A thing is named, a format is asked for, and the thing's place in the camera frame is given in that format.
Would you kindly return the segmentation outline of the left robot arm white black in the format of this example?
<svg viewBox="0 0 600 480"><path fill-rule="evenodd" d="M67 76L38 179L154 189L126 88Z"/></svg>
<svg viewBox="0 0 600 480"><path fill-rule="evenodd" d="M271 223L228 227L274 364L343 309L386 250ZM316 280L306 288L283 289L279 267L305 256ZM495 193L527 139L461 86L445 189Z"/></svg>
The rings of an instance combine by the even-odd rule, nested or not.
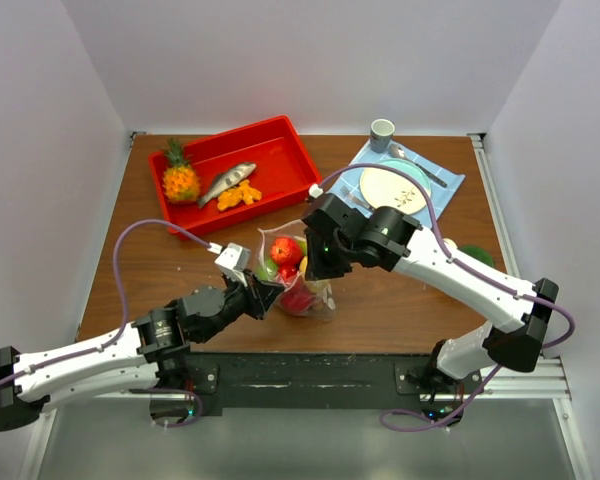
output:
<svg viewBox="0 0 600 480"><path fill-rule="evenodd" d="M263 319L284 291L282 284L262 281L252 272L243 281L226 278L224 283L223 289L201 286L88 341L31 354L0 348L0 432L35 422L53 403L105 391L102 375L121 389L150 366L150 387L180 390L187 368L176 360L191 344L207 342L243 315Z"/></svg>

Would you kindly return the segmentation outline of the red orange toy apple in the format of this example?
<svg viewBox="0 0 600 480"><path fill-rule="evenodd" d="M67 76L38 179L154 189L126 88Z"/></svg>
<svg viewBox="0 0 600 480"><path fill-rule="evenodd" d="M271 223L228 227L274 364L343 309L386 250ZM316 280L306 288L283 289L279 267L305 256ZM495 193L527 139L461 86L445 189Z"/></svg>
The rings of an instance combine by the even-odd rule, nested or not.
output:
<svg viewBox="0 0 600 480"><path fill-rule="evenodd" d="M299 244L291 237L278 237L270 250L270 257L278 266L298 265L304 253Z"/></svg>

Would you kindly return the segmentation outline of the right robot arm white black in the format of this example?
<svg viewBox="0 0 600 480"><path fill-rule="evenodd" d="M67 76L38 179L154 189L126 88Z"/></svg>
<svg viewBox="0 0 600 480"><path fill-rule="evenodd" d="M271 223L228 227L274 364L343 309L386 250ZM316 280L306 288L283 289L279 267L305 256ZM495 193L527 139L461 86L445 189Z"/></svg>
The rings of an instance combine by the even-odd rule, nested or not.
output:
<svg viewBox="0 0 600 480"><path fill-rule="evenodd" d="M540 357L557 285L506 275L457 249L440 245L434 231L393 207L370 216L333 194L312 201L305 226L309 280L340 278L353 265L381 268L422 281L485 318L455 339L438 342L414 380L449 392L471 373L492 365L530 373Z"/></svg>

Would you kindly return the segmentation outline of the green custard apple toy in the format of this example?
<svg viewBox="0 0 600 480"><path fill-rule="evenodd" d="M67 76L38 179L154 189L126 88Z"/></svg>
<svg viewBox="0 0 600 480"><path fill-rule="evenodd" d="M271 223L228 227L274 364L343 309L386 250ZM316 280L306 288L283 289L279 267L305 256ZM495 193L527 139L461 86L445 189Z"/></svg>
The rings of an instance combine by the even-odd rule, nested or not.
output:
<svg viewBox="0 0 600 480"><path fill-rule="evenodd" d="M263 281L274 281L277 274L278 265L270 257L265 257L255 270L255 275Z"/></svg>

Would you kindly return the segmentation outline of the dark red toy apple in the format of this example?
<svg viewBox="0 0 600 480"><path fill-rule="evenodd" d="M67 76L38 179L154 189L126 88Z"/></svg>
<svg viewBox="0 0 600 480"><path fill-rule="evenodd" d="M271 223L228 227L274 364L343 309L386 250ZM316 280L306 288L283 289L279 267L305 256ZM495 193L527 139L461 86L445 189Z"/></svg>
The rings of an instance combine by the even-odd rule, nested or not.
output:
<svg viewBox="0 0 600 480"><path fill-rule="evenodd" d="M315 298L316 295L304 285L296 284L281 295L279 305L291 315L303 315L313 305Z"/></svg>

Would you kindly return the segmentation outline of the yellow toy lemon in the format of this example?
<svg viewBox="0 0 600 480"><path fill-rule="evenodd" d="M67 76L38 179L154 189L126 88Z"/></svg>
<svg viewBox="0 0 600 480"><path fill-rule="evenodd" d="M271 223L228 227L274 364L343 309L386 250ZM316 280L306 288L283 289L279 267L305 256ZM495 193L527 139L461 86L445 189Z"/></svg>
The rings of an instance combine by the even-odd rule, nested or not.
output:
<svg viewBox="0 0 600 480"><path fill-rule="evenodd" d="M308 257L304 256L299 264L300 280L304 287L315 295L322 295L330 292L330 282L328 280L309 280L306 276L308 266Z"/></svg>

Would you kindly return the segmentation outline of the clear polka dot zip bag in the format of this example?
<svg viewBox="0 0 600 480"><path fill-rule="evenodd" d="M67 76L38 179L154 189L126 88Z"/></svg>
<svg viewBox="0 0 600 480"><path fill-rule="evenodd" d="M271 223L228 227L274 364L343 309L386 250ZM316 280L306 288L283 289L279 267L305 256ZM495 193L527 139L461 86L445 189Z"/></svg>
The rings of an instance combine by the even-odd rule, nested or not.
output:
<svg viewBox="0 0 600 480"><path fill-rule="evenodd" d="M270 257L269 250L274 242L274 240L278 237L291 237L293 238L301 247L304 256L307 256L307 241L304 233L304 224L300 220L294 220L287 222L281 226L271 228L271 229L260 229L260 242L256 251L256 260L254 261L254 272L258 264L265 258ZM285 291L287 292L290 289L293 289L296 284L303 285L300 280L300 274L298 271L298 275L295 281L291 284L284 284L278 277L273 282L277 282L283 284L285 287ZM287 313L285 310L281 308L279 305L279 299L281 295L278 297L276 301L276 305L279 309ZM316 295L315 301L309 310L306 311L303 315L292 315L299 317L315 317L315 318L328 318L330 317L336 309L335 301L333 298L333 291L330 284L330 292L325 292L322 295Z"/></svg>

